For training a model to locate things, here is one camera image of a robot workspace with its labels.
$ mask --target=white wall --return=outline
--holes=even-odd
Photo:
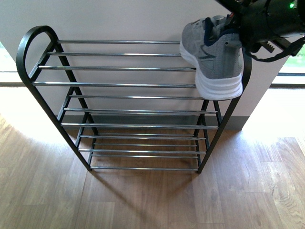
[[[228,13],[214,0],[2,0],[0,41],[14,58],[22,36],[37,25],[50,25],[63,40],[179,40],[187,23]],[[254,61],[234,115],[252,113],[284,63]]]

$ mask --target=metal bar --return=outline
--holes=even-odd
[[[180,44],[179,41],[58,40],[59,44]]]
[[[217,126],[203,125],[149,125],[149,124],[107,124],[107,123],[62,123],[65,127],[102,127],[102,128],[163,128],[163,129],[209,129],[217,130]]]
[[[65,82],[33,82],[33,86],[63,87],[145,87],[145,88],[196,88],[195,84],[135,84],[135,83],[65,83]]]
[[[71,98],[87,99],[170,99],[170,100],[203,100],[202,97],[195,96],[115,96],[115,95],[71,95]]]
[[[199,114],[215,114],[216,111],[174,111],[174,110],[110,110],[110,109],[81,109],[81,108],[65,108],[69,112],[90,112],[91,114],[183,114],[183,115],[199,115]]]
[[[197,168],[136,168],[136,167],[103,167],[91,166],[91,169],[123,169],[123,170],[167,170],[167,171],[197,171]]]
[[[191,140],[205,140],[204,137],[134,137],[134,136],[101,136],[101,135],[81,135],[81,138],[95,138],[95,139],[142,139],[142,140],[175,140],[175,141],[191,141]]]
[[[84,117],[82,118],[82,122],[81,123],[86,123],[87,122],[87,119],[88,119],[88,113],[85,113]],[[80,143],[81,143],[81,135],[83,134],[84,132],[84,129],[85,127],[81,127],[78,131],[78,134],[77,134],[77,137],[76,137],[76,141],[75,141],[75,145],[76,147],[79,147],[80,146]]]
[[[174,159],[197,159],[197,156],[147,156],[147,155],[108,155],[92,154],[92,157],[138,157],[138,158],[174,158]]]
[[[55,50],[56,50],[57,52],[64,52],[64,51],[63,51],[63,48],[62,48],[62,46],[61,46],[61,44],[59,44],[59,43],[57,43],[57,45],[56,45],[56,47],[55,47]],[[66,66],[66,67],[69,67],[69,66],[70,66],[67,57],[65,57],[65,56],[60,56],[60,57],[59,57],[59,60],[60,60],[60,62],[62,63],[63,66]],[[65,71],[65,72],[66,72],[66,74],[67,74],[68,79],[70,80],[70,82],[74,82],[74,83],[77,82],[77,81],[76,81],[76,78],[75,78],[75,76],[74,76],[74,73],[73,73],[71,70],[67,70],[67,71]],[[76,93],[77,95],[82,95],[81,89],[80,89],[79,87],[76,87],[74,90],[75,90],[75,93]],[[87,103],[86,103],[86,101],[85,101],[84,99],[79,98],[79,102],[80,102],[82,108],[88,108]],[[94,123],[94,120],[93,120],[91,114],[88,115],[88,121],[89,121],[90,123]],[[92,131],[94,132],[94,134],[96,134],[96,135],[98,134],[98,130],[97,130],[95,127],[92,128]]]
[[[213,101],[213,103],[214,103],[214,108],[217,111],[217,114],[216,114],[217,123],[218,123],[218,125],[220,125],[220,123],[222,122],[222,117],[221,117],[219,103],[218,103],[218,101]]]
[[[160,146],[160,147],[196,147],[196,145],[161,145],[161,144],[119,144],[119,143],[95,143],[96,146]]]
[[[43,52],[42,56],[40,57],[40,59],[37,61],[37,63],[35,64],[35,66],[33,67],[32,71],[29,74],[30,80],[31,81],[35,81],[37,80],[41,69],[39,68],[40,65],[45,65],[46,62],[49,59],[49,52],[52,52],[55,49],[56,43],[54,42],[50,42],[50,44],[48,45],[48,47],[46,48],[46,50]]]
[[[181,57],[179,53],[89,53],[89,52],[49,52],[50,56],[98,56],[98,57]]]
[[[82,71],[159,71],[159,72],[195,72],[195,68],[150,68],[150,67],[112,67],[112,66],[38,66],[41,70],[82,70]]]
[[[124,136],[184,136],[192,137],[191,134],[129,134],[129,133],[99,133],[99,135],[124,135]]]
[[[91,149],[94,149],[94,148],[95,148],[95,143],[96,143],[96,138],[92,140]],[[89,164],[89,165],[91,165],[92,155],[93,155],[93,151],[91,151],[91,152],[89,153],[89,156],[88,156],[88,164]]]
[[[138,154],[205,154],[196,151],[163,151],[163,150],[121,150],[121,149],[80,149],[80,152],[104,152],[104,153],[138,153]]]
[[[60,111],[59,111],[59,114],[58,114],[58,116],[57,116],[57,119],[58,119],[58,121],[59,121],[60,123],[62,122],[63,117],[64,117],[64,115],[65,115],[65,113],[66,113],[65,108],[68,107],[69,102],[70,102],[70,100],[71,100],[70,95],[72,95],[73,92],[74,92],[74,87],[70,87],[70,89],[68,90],[68,93],[67,93],[67,95],[66,95],[66,97],[65,97],[65,100],[64,100],[64,102],[63,102],[63,104],[62,104],[62,106],[61,106],[61,109],[60,109]]]
[[[203,101],[203,104],[202,104],[202,107],[201,107],[202,111],[206,111],[206,109],[209,105],[209,102],[210,102],[210,100],[204,100]],[[202,124],[202,115],[199,116],[198,120],[197,120],[197,125],[201,125],[201,124]],[[198,137],[198,134],[199,134],[199,129],[194,131],[194,137]]]

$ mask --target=baseboard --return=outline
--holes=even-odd
[[[96,123],[117,123],[117,124],[184,124],[195,125],[197,123],[197,116],[177,116],[177,117],[147,117],[140,116],[94,116]],[[225,129],[227,130],[241,130],[248,120],[248,116],[231,116]],[[67,123],[81,123],[81,115],[66,115],[63,122]],[[215,116],[206,116],[207,125],[217,125]]]

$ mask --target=sunlight on floor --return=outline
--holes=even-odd
[[[63,142],[63,137],[27,88],[0,87],[0,115],[26,137]]]
[[[263,138],[305,135],[305,89],[268,89],[243,131]]]

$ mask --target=navy blue trim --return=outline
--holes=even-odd
[[[204,32],[204,44],[206,46],[211,46],[213,44],[215,44],[222,36],[226,35],[226,34],[232,34],[232,33],[238,33],[239,31],[237,29],[227,29],[225,31],[223,31],[222,33],[220,33],[219,37],[215,40],[215,41],[210,41],[210,34],[213,30],[213,23],[211,21],[211,18],[206,18],[205,20],[205,32]]]

